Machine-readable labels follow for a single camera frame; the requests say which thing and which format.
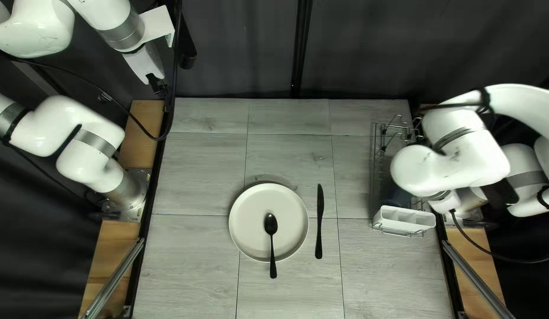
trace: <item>black spoon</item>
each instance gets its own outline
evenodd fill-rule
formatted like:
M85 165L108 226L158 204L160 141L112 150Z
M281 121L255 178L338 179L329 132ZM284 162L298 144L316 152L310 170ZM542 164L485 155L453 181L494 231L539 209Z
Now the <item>black spoon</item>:
M278 222L276 217L273 214L266 214L265 217L265 231L271 236L271 278L274 279L277 276L276 273L276 264L274 263L274 246L273 246L273 235L278 230Z

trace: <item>white robotic arm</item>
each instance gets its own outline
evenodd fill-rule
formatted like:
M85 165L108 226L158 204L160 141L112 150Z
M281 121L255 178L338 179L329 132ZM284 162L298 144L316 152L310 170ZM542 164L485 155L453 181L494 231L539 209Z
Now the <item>white robotic arm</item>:
M498 84L486 90L495 113L520 120L542 135L535 143L535 152L549 180L549 90L522 84ZM433 208L444 213L461 205L451 190L490 185L516 175L511 171L505 152L475 112L481 105L480 92L468 92L440 106L460 103L477 106L429 111L422 126L433 148L406 147L398 152L391 164L392 177L401 188L425 197ZM510 209L511 212L529 216L549 210L549 189L542 194L542 201L523 199Z
M52 155L78 126L56 161L58 171L101 193L121 210L138 209L146 184L112 158L125 136L121 127L61 95L27 111L0 93L0 139L31 154Z
M129 0L15 0L12 15L0 2L0 49L20 58L35 58L64 50L74 30L74 11L105 42L122 53L144 84L148 74L164 78L160 55L150 42L165 36L172 46L174 26L165 6L136 13Z

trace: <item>gray floor tile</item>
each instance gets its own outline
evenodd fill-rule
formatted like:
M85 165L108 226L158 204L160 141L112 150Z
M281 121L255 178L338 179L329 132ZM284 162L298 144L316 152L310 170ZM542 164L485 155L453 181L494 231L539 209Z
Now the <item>gray floor tile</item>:
M329 100L329 111L333 135L374 135L373 123L389 123L395 114L411 120L406 100Z
M452 318L434 230L384 235L370 220L338 219L346 319Z
M324 218L335 214L331 136L249 134L245 185L261 180L283 184L316 217L317 184L324 189Z
M369 218L373 137L332 136L337 217Z
M238 269L227 217L154 215L134 316L235 318Z
M316 229L310 219L303 246L277 263L277 279L268 263L241 254L237 319L343 318L337 220L322 223L322 259L314 257Z
M246 134L170 134L153 213L228 215L242 191L246 145Z
M328 100L252 100L249 133L330 135Z
M247 133L249 101L177 98L172 132Z

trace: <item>dish rack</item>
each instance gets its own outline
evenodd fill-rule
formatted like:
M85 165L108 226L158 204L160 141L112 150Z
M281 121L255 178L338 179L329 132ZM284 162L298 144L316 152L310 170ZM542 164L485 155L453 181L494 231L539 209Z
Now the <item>dish rack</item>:
M371 228L381 231L386 235L395 235L402 237L423 237L426 230L406 231L401 229L382 227L382 223L373 224L373 217L384 204L384 199L388 197L391 189L397 187L391 177L391 162L393 156L405 146L420 141L424 138L421 135L420 125L422 118L414 118L411 121L403 121L400 114L394 115L388 124L374 123L374 141L373 141L373 170L371 185ZM416 209L419 211L431 212L427 202L421 198L413 196L407 200L403 207Z

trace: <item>round plate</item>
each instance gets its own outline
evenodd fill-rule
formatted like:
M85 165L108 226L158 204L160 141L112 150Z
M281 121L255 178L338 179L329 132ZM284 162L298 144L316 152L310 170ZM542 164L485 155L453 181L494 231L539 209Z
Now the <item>round plate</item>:
M231 207L229 232L243 254L261 262L271 261L271 236L265 232L269 213L278 222L273 236L276 261L295 253L308 233L306 206L291 189L264 183L244 191Z

